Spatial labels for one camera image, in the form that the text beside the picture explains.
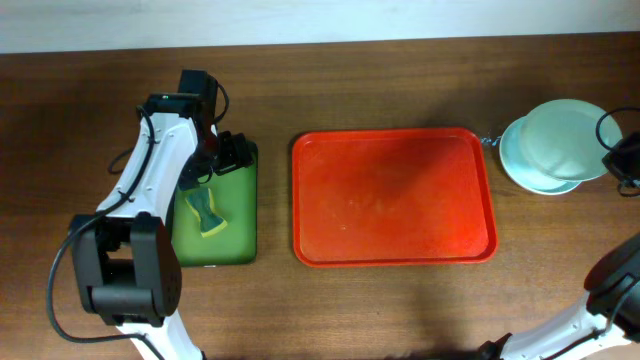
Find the red tray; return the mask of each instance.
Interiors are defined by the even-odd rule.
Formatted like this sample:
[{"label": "red tray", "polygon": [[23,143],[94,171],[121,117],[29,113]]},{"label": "red tray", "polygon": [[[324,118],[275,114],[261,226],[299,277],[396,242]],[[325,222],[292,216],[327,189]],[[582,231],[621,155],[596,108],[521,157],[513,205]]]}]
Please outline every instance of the red tray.
[{"label": "red tray", "polygon": [[462,128],[303,135],[293,247],[313,267],[488,260],[498,238],[480,141]]}]

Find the yellow sponge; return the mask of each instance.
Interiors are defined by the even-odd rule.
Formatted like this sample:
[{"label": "yellow sponge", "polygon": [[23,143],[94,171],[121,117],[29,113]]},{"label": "yellow sponge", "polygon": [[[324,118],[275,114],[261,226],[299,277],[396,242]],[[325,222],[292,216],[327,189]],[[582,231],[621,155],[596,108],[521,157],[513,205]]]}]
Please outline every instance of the yellow sponge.
[{"label": "yellow sponge", "polygon": [[227,221],[215,213],[211,189],[199,187],[190,191],[185,196],[185,200],[198,218],[202,237],[215,235],[227,226]]}]

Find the white wall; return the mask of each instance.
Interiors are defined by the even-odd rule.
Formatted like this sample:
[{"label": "white wall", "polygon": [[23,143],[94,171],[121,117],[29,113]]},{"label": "white wall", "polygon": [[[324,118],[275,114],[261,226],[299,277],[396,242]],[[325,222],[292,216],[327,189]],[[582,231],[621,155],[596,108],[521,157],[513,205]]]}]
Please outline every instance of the white wall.
[{"label": "white wall", "polygon": [[640,0],[0,0],[0,52],[640,30]]}]

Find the brown wooden surface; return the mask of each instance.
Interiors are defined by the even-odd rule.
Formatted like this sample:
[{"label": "brown wooden surface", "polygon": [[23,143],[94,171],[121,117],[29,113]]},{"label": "brown wooden surface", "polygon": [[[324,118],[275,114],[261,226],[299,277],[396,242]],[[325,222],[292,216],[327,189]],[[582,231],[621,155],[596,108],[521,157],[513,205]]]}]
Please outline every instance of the brown wooden surface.
[{"label": "brown wooden surface", "polygon": [[[105,168],[136,139],[134,106],[173,91],[183,68],[217,76],[232,98],[221,127],[260,148],[257,261],[183,271],[182,318],[210,357],[475,348],[573,303],[591,266],[640,230],[640,202],[620,198],[610,175],[533,195],[486,147],[500,237],[490,262],[316,270],[292,252],[289,185],[291,141],[306,131],[456,125],[496,137],[552,99],[638,105],[640,34],[1,56],[0,358],[138,358],[129,342],[60,339],[45,316],[45,281],[72,215],[92,212],[115,184]],[[639,126],[619,118],[626,131]],[[58,279],[69,332],[114,333],[81,310],[69,258]]]}]

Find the green sponge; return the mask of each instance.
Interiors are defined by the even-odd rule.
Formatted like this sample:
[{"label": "green sponge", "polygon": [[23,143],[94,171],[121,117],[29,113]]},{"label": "green sponge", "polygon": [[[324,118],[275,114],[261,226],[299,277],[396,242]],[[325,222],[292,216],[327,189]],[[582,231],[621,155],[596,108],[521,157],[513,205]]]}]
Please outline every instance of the green sponge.
[{"label": "green sponge", "polygon": [[227,222],[215,214],[211,189],[199,187],[189,192],[185,200],[200,222],[202,237],[215,235],[227,226]]}]

